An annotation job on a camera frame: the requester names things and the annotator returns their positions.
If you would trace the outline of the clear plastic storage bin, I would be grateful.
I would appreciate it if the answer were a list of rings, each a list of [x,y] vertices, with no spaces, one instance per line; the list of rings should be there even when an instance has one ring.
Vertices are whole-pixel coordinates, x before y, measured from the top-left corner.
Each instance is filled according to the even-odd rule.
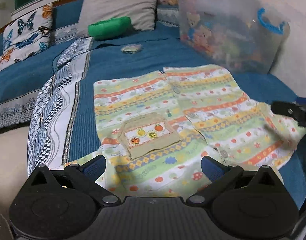
[[[273,25],[285,21],[284,34],[265,29],[257,11],[266,10]],[[261,0],[178,0],[180,39],[230,72],[269,73],[289,19]]]

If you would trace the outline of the large butterfly print pillow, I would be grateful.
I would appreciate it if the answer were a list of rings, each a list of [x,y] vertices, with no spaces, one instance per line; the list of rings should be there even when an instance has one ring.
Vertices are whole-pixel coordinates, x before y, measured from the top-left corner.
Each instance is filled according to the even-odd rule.
[[[52,23],[53,5],[49,3],[9,24],[3,32],[0,71],[47,50]]]

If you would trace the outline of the blue bed cover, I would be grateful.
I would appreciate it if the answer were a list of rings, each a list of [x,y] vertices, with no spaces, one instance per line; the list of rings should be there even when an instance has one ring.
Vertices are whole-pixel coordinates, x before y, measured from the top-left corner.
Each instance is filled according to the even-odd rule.
[[[51,46],[0,72],[0,93],[9,95],[21,90],[25,93],[29,89],[34,90],[34,97],[29,100],[29,122],[38,93],[55,73],[53,60],[73,42]],[[141,44],[143,49],[136,54],[122,53],[121,49],[128,44]],[[49,169],[61,170],[75,163],[76,159],[98,150],[100,141],[96,132],[93,102],[95,82],[142,76],[162,71],[165,67],[194,68],[208,64],[214,63],[180,41],[177,28],[159,23],[155,24],[152,31],[132,31],[121,38],[103,42],[93,39],[88,71],[85,78],[80,81],[80,101],[73,125],[68,162]],[[271,106],[274,101],[292,102],[296,98],[295,93],[287,85],[271,74],[230,73],[241,90],[253,100]],[[306,198],[306,177],[298,157],[299,153],[305,151],[301,147],[305,139],[306,134],[299,141],[290,160],[284,166],[275,168],[281,174],[284,185],[297,206],[302,206]]]

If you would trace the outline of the grey pillow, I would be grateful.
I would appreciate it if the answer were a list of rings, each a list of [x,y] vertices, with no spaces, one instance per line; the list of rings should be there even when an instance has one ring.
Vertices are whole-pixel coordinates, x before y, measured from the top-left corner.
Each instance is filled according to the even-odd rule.
[[[77,25],[77,36],[88,36],[88,26],[99,21],[127,16],[134,29],[155,28],[157,0],[84,0]]]

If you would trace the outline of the small clear plastic packet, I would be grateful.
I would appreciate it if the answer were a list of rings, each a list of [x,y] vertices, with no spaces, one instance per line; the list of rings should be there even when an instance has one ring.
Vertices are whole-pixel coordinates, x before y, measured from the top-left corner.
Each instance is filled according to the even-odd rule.
[[[136,54],[140,52],[142,49],[143,46],[141,44],[128,44],[121,49],[121,52],[127,54]]]

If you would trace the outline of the green round cushion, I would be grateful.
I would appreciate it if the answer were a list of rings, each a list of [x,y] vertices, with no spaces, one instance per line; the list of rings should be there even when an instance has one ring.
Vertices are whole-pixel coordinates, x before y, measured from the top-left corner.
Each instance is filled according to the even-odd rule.
[[[109,40],[123,35],[131,27],[131,18],[123,16],[90,24],[87,31],[91,37],[97,40]]]

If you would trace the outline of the colourful patterned baby garment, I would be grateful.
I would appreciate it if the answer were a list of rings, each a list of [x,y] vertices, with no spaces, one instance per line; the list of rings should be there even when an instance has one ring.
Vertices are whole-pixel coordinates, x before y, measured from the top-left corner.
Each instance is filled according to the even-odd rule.
[[[251,99],[223,67],[165,67],[93,85],[97,184],[119,198],[188,198],[210,184],[203,157],[245,165],[284,166],[306,134],[290,117]]]

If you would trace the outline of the white patterned bed sheet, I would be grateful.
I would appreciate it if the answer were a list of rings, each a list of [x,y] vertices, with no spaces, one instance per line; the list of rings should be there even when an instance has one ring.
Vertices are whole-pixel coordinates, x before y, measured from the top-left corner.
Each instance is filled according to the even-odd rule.
[[[73,125],[80,101],[80,81],[87,74],[91,37],[78,38],[53,60],[54,75],[37,95],[30,121],[27,168],[57,168],[68,162]]]

